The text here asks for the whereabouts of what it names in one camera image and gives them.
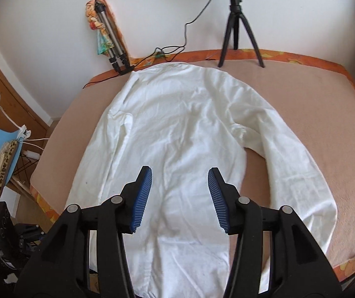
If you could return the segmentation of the colourful patterned scarf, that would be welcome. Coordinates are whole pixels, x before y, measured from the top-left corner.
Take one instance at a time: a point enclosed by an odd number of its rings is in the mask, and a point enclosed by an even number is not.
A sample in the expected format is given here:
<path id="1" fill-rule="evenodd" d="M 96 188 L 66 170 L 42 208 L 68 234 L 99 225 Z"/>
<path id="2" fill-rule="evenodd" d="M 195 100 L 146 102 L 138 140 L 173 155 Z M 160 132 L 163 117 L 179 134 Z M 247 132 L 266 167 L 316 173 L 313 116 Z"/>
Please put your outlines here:
<path id="1" fill-rule="evenodd" d="M 126 52 L 128 59 L 129 59 L 127 47 L 125 45 L 122 33 L 120 32 L 120 29 L 118 28 L 118 26 L 116 24 L 116 19 L 113 15 L 113 12 L 111 11 L 110 7 L 108 6 L 106 0 L 98 0 L 98 1 L 105 5 L 106 13 L 109 18 L 109 21 L 111 22 L 111 25 L 112 25 L 114 31 L 116 32 L 117 37 L 122 45 L 122 48 Z M 110 57 L 109 49 L 111 48 L 111 40 L 108 38 L 107 33 L 105 31 L 105 27 L 101 23 L 101 20 L 99 19 L 99 16 L 97 15 L 97 13 L 95 11 L 95 0 L 90 0 L 86 3 L 85 15 L 87 17 L 87 21 L 89 23 L 90 28 L 97 32 L 97 53 L 99 55 L 105 55 L 109 59 L 109 57 Z"/>

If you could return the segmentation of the white clip-on desk lamp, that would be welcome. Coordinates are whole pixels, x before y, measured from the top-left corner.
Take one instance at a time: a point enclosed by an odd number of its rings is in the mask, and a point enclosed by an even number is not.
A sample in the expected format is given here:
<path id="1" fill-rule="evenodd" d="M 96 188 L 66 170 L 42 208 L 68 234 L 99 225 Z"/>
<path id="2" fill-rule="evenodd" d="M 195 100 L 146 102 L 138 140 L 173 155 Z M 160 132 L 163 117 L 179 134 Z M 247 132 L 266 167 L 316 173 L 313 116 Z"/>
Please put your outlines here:
<path id="1" fill-rule="evenodd" d="M 0 111 L 3 113 L 3 115 L 6 117 L 6 119 L 13 124 L 14 127 L 19 129 L 19 133 L 18 133 L 18 139 L 24 139 L 27 140 L 32 132 L 26 127 L 25 124 L 23 124 L 22 126 L 19 126 L 3 109 L 3 107 L 0 105 Z"/>

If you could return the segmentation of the white power adapter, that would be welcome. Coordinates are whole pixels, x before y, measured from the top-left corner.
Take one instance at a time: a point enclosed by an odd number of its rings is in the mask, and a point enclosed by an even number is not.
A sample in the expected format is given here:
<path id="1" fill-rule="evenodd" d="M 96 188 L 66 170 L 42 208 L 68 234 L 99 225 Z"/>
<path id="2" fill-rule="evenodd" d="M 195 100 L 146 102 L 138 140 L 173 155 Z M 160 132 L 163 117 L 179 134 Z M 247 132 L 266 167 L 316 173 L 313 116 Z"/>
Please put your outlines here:
<path id="1" fill-rule="evenodd" d="M 24 150 L 23 154 L 28 157 L 29 159 L 39 160 L 41 155 L 34 151 Z"/>

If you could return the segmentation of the folded silver tripod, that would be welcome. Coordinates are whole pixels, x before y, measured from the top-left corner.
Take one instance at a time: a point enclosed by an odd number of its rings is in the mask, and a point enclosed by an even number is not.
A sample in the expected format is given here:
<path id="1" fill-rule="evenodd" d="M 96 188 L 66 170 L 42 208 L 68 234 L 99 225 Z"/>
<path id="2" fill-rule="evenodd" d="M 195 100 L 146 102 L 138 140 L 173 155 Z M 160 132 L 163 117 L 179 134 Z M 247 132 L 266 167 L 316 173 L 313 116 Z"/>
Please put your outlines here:
<path id="1" fill-rule="evenodd" d="M 108 38 L 111 40 L 111 48 L 109 49 L 110 63 L 118 74 L 124 75 L 129 73 L 134 67 L 130 64 L 128 56 L 123 50 L 117 34 L 109 21 L 105 5 L 98 0 L 95 0 L 95 11 L 105 27 Z"/>

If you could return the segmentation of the wooden door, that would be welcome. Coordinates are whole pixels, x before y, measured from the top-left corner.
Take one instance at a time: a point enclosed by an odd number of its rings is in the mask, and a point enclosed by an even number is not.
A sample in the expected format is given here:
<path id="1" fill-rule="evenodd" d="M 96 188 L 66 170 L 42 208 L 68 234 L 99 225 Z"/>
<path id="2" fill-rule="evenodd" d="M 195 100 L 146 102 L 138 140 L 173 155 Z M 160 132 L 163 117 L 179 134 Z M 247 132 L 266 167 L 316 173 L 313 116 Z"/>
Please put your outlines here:
<path id="1" fill-rule="evenodd" d="M 16 92 L 8 79 L 0 70 L 0 105 L 5 112 L 19 125 L 23 124 L 32 132 L 30 143 L 45 147 L 43 140 L 48 132 L 48 125 L 29 107 L 29 105 Z M 14 132 L 16 127 L 10 123 L 0 111 L 0 129 L 7 132 Z"/>

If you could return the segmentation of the white long-sleeve shirt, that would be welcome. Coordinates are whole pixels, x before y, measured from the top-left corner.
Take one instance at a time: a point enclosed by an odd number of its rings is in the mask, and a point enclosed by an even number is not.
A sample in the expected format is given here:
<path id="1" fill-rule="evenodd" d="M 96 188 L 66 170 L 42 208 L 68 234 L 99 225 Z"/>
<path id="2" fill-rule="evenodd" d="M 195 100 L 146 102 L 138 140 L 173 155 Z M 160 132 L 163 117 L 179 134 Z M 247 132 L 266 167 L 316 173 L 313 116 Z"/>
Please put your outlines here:
<path id="1" fill-rule="evenodd" d="M 163 63 L 132 73 L 103 112 L 67 199 L 100 205 L 147 165 L 153 183 L 142 223 L 124 244 L 140 297 L 220 297 L 230 271 L 207 176 L 240 187 L 247 149 L 267 164 L 270 205 L 293 207 L 322 250 L 337 205 L 313 157 L 279 113 L 224 71 Z"/>

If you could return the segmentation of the black mini tripod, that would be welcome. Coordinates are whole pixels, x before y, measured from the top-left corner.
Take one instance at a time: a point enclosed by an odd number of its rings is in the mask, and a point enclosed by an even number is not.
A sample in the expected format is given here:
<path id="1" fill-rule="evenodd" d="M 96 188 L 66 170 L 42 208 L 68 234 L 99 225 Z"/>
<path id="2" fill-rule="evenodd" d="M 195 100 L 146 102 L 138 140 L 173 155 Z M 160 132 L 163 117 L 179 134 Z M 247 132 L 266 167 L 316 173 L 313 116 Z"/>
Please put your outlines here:
<path id="1" fill-rule="evenodd" d="M 231 35 L 233 35 L 233 49 L 234 50 L 239 49 L 239 29 L 240 29 L 240 25 L 242 24 L 251 41 L 253 50 L 255 51 L 256 57 L 258 59 L 259 66 L 264 68 L 265 64 L 261 56 L 260 49 L 258 47 L 258 43 L 256 41 L 251 26 L 247 18 L 245 17 L 241 7 L 242 0 L 229 0 L 229 1 L 230 1 L 230 6 L 229 6 L 230 13 L 228 15 L 228 20 L 226 23 L 225 36 L 223 40 L 223 47 L 221 50 L 220 59 L 218 62 L 218 67 L 221 68 L 225 62 L 227 50 L 228 50 L 228 44 L 230 43 Z"/>

